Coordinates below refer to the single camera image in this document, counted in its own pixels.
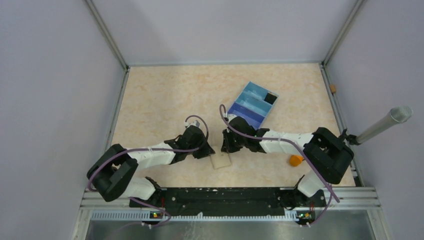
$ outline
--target white wall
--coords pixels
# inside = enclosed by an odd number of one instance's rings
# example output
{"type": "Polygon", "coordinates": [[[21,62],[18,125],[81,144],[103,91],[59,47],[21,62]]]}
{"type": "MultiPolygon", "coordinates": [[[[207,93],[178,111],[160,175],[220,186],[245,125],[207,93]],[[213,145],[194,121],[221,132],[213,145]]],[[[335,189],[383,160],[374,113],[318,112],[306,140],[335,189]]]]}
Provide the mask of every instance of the white wall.
{"type": "Polygon", "coordinates": [[[318,62],[356,0],[93,0],[130,65],[318,62]]]}
{"type": "Polygon", "coordinates": [[[368,1],[329,66],[351,133],[390,108],[414,116],[357,147],[367,185],[375,186],[394,239],[423,239],[424,1],[368,1]]]}
{"type": "Polygon", "coordinates": [[[0,3],[0,239],[69,239],[123,70],[82,0],[0,3]]]}

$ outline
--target beige tabletop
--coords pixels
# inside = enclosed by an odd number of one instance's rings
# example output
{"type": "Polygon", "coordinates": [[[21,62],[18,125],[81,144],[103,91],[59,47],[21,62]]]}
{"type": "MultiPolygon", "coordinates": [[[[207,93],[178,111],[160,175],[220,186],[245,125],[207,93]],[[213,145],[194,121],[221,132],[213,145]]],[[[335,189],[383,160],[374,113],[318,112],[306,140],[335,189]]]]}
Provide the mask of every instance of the beige tabletop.
{"type": "MultiPolygon", "coordinates": [[[[131,67],[112,143],[140,148],[170,140],[185,130],[184,120],[199,115],[208,124],[211,146],[221,146],[226,125],[219,105],[227,109],[252,81],[279,94],[262,124],[277,132],[310,133],[326,127],[339,134],[317,63],[131,67]]],[[[310,171],[284,153],[231,153],[231,166],[214,169],[209,157],[191,155],[172,165],[139,170],[161,187],[291,187],[310,171]]],[[[354,186],[348,169],[340,186],[354,186]]]]}

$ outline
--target metal tube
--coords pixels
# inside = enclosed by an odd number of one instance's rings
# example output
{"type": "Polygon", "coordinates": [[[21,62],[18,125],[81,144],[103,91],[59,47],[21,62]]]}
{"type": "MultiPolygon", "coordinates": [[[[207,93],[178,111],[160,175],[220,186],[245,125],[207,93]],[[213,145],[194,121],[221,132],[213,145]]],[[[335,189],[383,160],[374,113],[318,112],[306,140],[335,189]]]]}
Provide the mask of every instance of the metal tube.
{"type": "Polygon", "coordinates": [[[359,144],[363,144],[388,128],[406,122],[412,114],[412,108],[409,106],[398,106],[392,108],[385,117],[356,137],[356,141],[359,144]]]}

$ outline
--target blue tray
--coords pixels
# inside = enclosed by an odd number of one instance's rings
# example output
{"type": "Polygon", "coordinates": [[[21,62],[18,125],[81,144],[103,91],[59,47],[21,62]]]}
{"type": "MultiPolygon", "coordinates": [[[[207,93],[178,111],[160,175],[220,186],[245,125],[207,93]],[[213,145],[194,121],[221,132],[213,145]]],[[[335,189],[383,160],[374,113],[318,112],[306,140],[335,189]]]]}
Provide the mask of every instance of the blue tray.
{"type": "Polygon", "coordinates": [[[229,108],[228,114],[243,117],[258,129],[273,109],[278,97],[278,94],[250,81],[229,108]]]}

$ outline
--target light blue compartment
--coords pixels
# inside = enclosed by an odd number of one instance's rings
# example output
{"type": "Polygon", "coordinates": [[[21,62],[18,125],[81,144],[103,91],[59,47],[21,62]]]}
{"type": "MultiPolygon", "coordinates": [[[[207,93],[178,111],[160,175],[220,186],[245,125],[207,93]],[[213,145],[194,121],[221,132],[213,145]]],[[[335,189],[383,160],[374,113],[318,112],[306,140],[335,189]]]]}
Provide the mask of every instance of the light blue compartment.
{"type": "Polygon", "coordinates": [[[228,113],[243,117],[255,129],[258,129],[271,112],[278,96],[278,94],[250,81],[229,108],[228,113]],[[265,101],[268,94],[276,97],[272,104],[265,101]]]}

